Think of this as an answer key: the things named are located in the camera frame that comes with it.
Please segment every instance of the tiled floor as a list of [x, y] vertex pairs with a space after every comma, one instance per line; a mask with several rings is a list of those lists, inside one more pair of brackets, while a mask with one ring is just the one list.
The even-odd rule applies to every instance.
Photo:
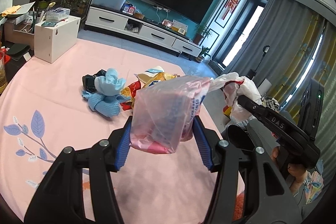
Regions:
[[[102, 43], [113, 47], [123, 48], [128, 51], [137, 52], [143, 55], [151, 56], [153, 58], [176, 64], [183, 70], [186, 75], [197, 75], [201, 77], [213, 78], [217, 77], [217, 74], [208, 65], [204, 63], [199, 64], [195, 61], [189, 61], [188, 58], [184, 55], [176, 57], [173, 54], [157, 50], [136, 42], [93, 31], [81, 30], [78, 33], [78, 38]], [[220, 90], [210, 92], [204, 100], [204, 105], [211, 115], [213, 121], [215, 122], [218, 130], [220, 132], [223, 131], [224, 125], [226, 124], [227, 120], [224, 119], [223, 115], [223, 107], [226, 104], [224, 102], [224, 96], [222, 92]]]

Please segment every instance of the black drawer handle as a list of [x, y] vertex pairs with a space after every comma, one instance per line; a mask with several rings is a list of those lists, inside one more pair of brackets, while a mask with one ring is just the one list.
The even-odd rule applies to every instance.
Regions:
[[164, 37], [159, 37], [158, 35], [155, 35], [153, 33], [152, 33], [152, 36], [157, 37], [157, 38], [161, 38], [161, 39], [165, 39]]
[[107, 21], [110, 21], [110, 22], [114, 22], [114, 20], [112, 19], [108, 19], [108, 18], [104, 18], [104, 17], [99, 17], [100, 19], [103, 19], [103, 20], [107, 20]]
[[191, 50], [191, 49], [189, 49], [189, 48], [187, 48], [187, 47], [185, 47], [185, 46], [182, 46], [182, 47], [184, 47], [185, 49], [187, 49], [187, 50], [189, 50], [189, 51], [193, 51], [193, 50]]

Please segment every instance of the clear plastic container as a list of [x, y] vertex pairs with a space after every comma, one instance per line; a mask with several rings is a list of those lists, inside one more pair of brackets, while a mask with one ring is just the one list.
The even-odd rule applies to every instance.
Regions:
[[92, 4], [120, 11], [126, 0], [92, 0]]
[[68, 18], [70, 15], [70, 9], [56, 8], [47, 12], [45, 17], [46, 21], [59, 22], [62, 19]]

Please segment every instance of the silver screw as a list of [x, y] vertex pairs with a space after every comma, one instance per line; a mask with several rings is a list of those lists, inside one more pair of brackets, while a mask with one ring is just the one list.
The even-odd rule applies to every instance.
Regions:
[[109, 140], [101, 140], [100, 142], [99, 142], [99, 145], [100, 146], [108, 146], [109, 145]]
[[265, 153], [265, 149], [263, 149], [261, 146], [258, 146], [255, 151], [258, 153], [258, 154], [263, 154]]
[[69, 153], [71, 153], [71, 152], [72, 152], [72, 147], [67, 146], [66, 148], [63, 149], [63, 152], [64, 152], [65, 154], [69, 154]]
[[229, 142], [226, 140], [220, 140], [219, 145], [222, 147], [227, 147], [229, 145]]

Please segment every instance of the pink tablecloth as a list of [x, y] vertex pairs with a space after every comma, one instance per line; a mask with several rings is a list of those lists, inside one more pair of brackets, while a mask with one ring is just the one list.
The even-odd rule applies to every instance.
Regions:
[[[183, 75], [180, 67], [155, 58], [79, 39], [53, 64], [33, 57], [0, 97], [0, 193], [23, 220], [28, 204], [65, 146], [91, 147], [123, 127], [130, 111], [104, 118], [82, 99], [82, 76], [115, 68], [127, 85], [135, 73], [154, 66]], [[204, 125], [217, 131], [205, 107]], [[203, 221], [216, 174], [203, 166], [194, 139], [172, 155], [130, 149], [126, 164], [112, 173], [126, 224], [197, 224]], [[89, 176], [83, 175], [86, 217], [93, 220]], [[240, 178], [240, 193], [244, 184]]]

